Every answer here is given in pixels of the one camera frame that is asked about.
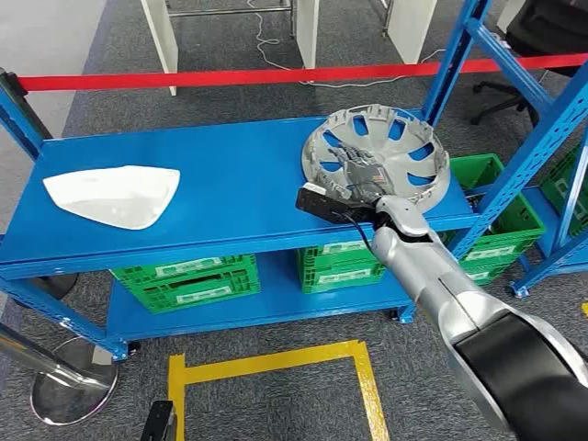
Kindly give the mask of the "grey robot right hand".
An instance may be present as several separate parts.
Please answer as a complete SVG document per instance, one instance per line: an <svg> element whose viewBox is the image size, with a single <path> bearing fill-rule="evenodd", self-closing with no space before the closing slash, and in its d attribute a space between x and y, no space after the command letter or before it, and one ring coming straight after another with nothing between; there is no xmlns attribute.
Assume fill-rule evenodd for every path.
<svg viewBox="0 0 588 441"><path fill-rule="evenodd" d="M329 147L328 151L341 165L343 188L352 200L372 203L394 193L393 183L386 168L370 152L343 142Z"/></svg>

